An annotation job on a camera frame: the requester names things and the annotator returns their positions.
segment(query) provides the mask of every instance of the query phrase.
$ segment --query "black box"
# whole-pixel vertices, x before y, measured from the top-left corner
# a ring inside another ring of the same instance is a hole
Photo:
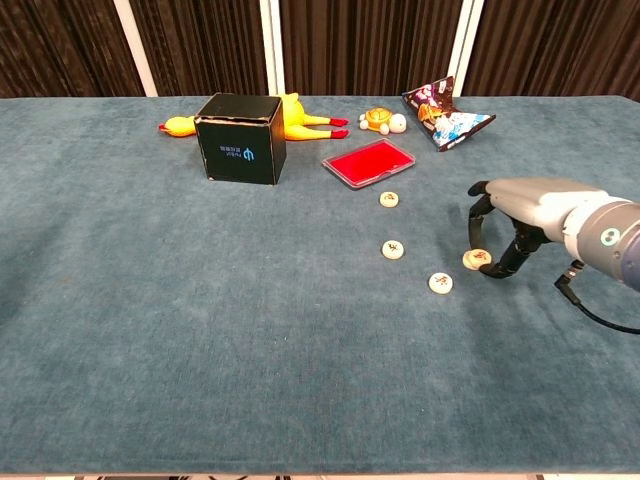
[[[209,180],[278,183],[287,156],[280,97],[216,93],[195,125]]]

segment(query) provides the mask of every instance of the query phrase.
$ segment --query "cable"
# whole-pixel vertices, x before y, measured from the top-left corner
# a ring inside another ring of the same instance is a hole
[[[560,290],[560,293],[562,293],[562,295],[564,295],[572,305],[576,306],[578,310],[580,310],[594,322],[597,322],[604,327],[611,328],[619,332],[630,333],[631,335],[640,335],[640,328],[625,327],[624,325],[611,323],[604,318],[599,317],[595,313],[591,312],[587,307],[582,305],[582,301],[580,301],[578,296],[573,293],[573,290],[569,286],[569,283],[571,283],[571,280],[573,280],[578,275],[578,273],[582,271],[584,265],[585,264],[580,260],[575,260],[574,262],[572,262],[569,269],[565,273],[563,273],[560,278],[558,278],[558,280],[555,281],[554,285],[556,286],[556,288]]]

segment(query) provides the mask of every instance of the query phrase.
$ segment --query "curtain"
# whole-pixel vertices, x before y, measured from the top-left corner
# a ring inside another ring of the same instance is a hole
[[[464,95],[640,100],[640,0],[487,0]]]
[[[287,91],[399,95],[445,77],[462,0],[280,0]]]
[[[158,95],[268,93],[260,0],[131,0]]]
[[[0,96],[144,95],[112,0],[0,2]]]

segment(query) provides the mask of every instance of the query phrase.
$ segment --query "rubber chicken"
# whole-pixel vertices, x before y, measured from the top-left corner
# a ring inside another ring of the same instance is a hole
[[[172,117],[165,123],[158,125],[158,130],[168,133],[173,137],[188,137],[195,135],[196,125],[191,117]]]
[[[343,127],[346,118],[316,117],[304,113],[297,93],[278,95],[282,99],[284,136],[287,140],[317,140],[320,138],[345,138],[349,130],[312,130],[304,125],[332,125]]]

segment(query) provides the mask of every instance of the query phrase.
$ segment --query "chip bag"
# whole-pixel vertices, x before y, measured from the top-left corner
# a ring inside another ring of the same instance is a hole
[[[495,115],[463,113],[455,108],[453,83],[454,78],[447,77],[402,94],[440,152],[469,138],[496,118]]]

